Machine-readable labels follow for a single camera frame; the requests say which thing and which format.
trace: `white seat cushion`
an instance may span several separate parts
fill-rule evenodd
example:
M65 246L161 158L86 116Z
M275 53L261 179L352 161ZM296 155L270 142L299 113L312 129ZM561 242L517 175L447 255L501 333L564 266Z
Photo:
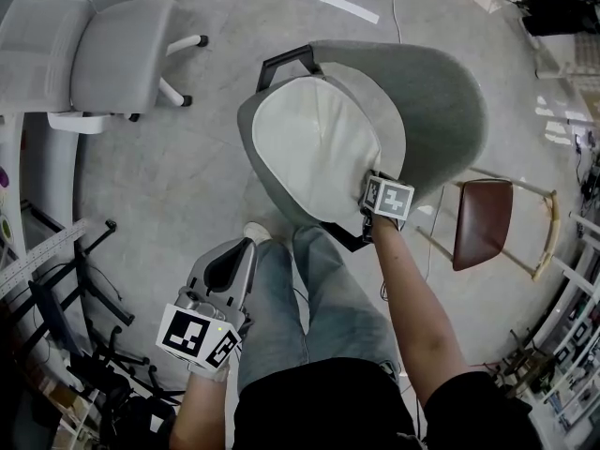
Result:
M365 114L345 93L315 77L295 79L254 115L259 157L311 216L334 222L354 214L381 146Z

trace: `concrete floor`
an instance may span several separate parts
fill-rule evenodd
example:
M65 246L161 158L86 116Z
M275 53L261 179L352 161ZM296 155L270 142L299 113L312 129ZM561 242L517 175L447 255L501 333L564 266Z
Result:
M237 109L254 93L262 61L320 38L397 42L392 0L348 0L378 14L377 24L316 0L176 1L182 9L178 34L211 38L206 49L170 57L164 73L175 88L194 97L194 104L179 109L159 99L137 124L86 138L79 199L82 216L98 222L114 218L119 225L118 233L94 255L136 315L119 345L149 356L158 366L159 379L171 388L183 387L188 373L154 341L163 308L174 301L194 261L241 236L251 219L272 232L290 231L252 171L236 125ZM533 51L518 26L516 9L503 0L396 1L405 43L451 53L481 85L489 138L477 165L558 190L566 217L578 205L572 129L547 126L546 115L565 116L581 112L581 107L565 85L536 80ZM293 67L288 73L296 71ZM432 195L413 212L410 223L430 229L439 198L440 192ZM458 192L448 187L435 228L435 236L448 248L455 230L451 214L457 209ZM547 228L542 200L516 191L508 247L535 265ZM427 243L410 226L403 234L425 274ZM568 257L574 240L574 226L565 222L558 253ZM379 296L382 277L374 249L343 255L373 303L387 313ZM428 279L474 365L505 356L513 348L509 330L523 333L533 325L560 281L559 272L550 268L532 283L503 257L455 273L435 250ZM101 278L98 285L109 291ZM105 331L112 325L102 310L96 322ZM235 376L233 363L230 422ZM232 435L229 426L229 443Z

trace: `shoe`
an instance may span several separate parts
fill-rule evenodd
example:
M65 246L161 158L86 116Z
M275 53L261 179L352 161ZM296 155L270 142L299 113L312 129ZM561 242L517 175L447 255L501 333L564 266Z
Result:
M250 221L246 224L246 227L244 227L244 236L250 238L256 245L260 245L262 242L273 238L263 225L255 221Z

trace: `person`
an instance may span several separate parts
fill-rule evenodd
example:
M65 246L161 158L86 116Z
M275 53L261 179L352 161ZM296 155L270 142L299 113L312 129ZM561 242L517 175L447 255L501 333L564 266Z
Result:
M234 449L424 448L398 387L398 349L424 409L429 449L541 448L528 416L465 362L393 221L376 216L372 230L393 329L327 234L301 228L292 249L308 293L305 334L292 255L258 224L246 235L259 244L258 265L246 301L254 324L239 364ZM225 447L225 391L226 382L191 375L172 450Z

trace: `gray office chair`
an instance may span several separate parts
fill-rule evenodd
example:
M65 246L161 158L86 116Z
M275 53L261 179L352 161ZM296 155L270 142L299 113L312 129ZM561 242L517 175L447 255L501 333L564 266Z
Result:
M416 45L322 40L264 61L257 93L237 114L250 163L269 197L294 225L321 225L349 251L365 245L362 237L305 212L264 164L252 141L254 113L270 94L289 82L270 86L277 68L294 60L313 75L323 75L319 64L326 62L355 68L390 97L406 133L402 171L391 176L414 187L412 208L466 170L484 146L487 113L479 85L470 71L447 53Z
M191 105L160 78L165 57L203 47L171 43L173 0L14 0L0 25L0 114L47 112L53 128L99 133L116 115L136 121L158 89Z

